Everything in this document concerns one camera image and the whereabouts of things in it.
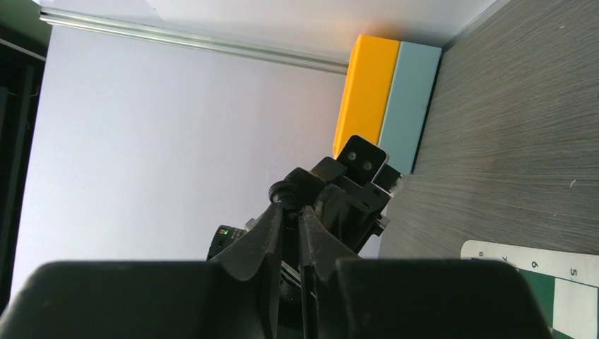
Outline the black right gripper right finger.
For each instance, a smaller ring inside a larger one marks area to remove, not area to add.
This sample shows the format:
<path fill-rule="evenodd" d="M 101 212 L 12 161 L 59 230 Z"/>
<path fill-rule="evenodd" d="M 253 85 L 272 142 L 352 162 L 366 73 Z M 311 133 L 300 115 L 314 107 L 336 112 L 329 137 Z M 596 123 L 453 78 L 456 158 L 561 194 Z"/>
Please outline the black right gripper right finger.
<path fill-rule="evenodd" d="M 550 338 L 502 261 L 360 258 L 306 207 L 299 219 L 308 338 Z"/>

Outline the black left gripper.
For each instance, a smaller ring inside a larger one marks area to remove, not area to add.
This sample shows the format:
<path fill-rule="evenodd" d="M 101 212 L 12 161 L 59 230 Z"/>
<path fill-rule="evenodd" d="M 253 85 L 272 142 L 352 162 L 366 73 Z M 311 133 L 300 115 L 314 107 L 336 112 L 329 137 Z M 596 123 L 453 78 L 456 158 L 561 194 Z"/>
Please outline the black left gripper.
<path fill-rule="evenodd" d="M 284 211 L 287 237 L 283 242 L 283 261 L 298 262 L 299 232 L 297 218 L 310 206 L 320 223 L 347 248 L 359 253 L 368 239 L 385 228 L 383 209 L 391 200 L 401 174 L 384 165 L 373 182 L 360 186 L 348 179 L 347 167 L 325 157 L 311 170 L 294 169 L 283 180 L 297 187 L 296 209 Z"/>

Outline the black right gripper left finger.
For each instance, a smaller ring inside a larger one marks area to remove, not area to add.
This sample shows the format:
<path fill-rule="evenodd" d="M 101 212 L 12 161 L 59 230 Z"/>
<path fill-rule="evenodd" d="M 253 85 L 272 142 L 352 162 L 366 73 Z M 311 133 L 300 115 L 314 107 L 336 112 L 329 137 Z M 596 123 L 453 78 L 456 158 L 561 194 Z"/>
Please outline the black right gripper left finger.
<path fill-rule="evenodd" d="M 55 261 L 1 315 L 2 338 L 274 338 L 282 206 L 209 261 Z"/>

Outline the black chess pawn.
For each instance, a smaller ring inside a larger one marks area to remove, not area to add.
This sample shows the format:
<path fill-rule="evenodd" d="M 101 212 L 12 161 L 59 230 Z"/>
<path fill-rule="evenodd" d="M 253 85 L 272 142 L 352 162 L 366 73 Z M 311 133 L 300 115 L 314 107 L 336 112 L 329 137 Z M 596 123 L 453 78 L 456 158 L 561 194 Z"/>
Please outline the black chess pawn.
<path fill-rule="evenodd" d="M 274 183 L 268 190 L 268 197 L 271 203 L 282 203 L 284 209 L 296 209 L 297 187 L 288 180 L 282 180 Z"/>

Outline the green white chess mat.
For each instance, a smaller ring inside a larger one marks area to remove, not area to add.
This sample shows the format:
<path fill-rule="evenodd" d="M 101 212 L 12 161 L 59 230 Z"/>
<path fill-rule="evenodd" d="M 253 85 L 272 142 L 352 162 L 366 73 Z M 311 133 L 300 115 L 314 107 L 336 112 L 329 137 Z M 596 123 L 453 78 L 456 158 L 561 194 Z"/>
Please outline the green white chess mat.
<path fill-rule="evenodd" d="M 553 338 L 598 337 L 598 256 L 469 240 L 462 259 L 514 266 L 530 286 Z"/>

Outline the yellow teal drawer box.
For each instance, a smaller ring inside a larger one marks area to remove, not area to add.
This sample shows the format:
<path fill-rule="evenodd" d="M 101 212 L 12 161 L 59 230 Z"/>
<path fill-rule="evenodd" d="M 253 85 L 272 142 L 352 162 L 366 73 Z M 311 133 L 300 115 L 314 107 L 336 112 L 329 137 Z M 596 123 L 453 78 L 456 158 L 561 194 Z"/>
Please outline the yellow teal drawer box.
<path fill-rule="evenodd" d="M 350 54 L 333 156 L 359 135 L 385 150 L 395 170 L 411 174 L 441 52 L 425 44 L 360 35 Z"/>

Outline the aluminium wall rail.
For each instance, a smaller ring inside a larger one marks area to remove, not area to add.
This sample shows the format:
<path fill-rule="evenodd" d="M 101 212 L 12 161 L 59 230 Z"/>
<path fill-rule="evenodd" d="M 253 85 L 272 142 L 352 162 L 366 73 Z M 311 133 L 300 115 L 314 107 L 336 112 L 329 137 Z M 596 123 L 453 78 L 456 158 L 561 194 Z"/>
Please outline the aluminium wall rail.
<path fill-rule="evenodd" d="M 151 25 L 90 16 L 55 8 L 41 8 L 40 20 L 55 26 L 132 37 L 140 40 L 189 47 L 234 57 L 295 66 L 338 75 L 345 75 L 349 67 L 349 61 L 346 59 L 272 47 L 264 44 L 210 37 L 167 28 L 158 28 Z"/>

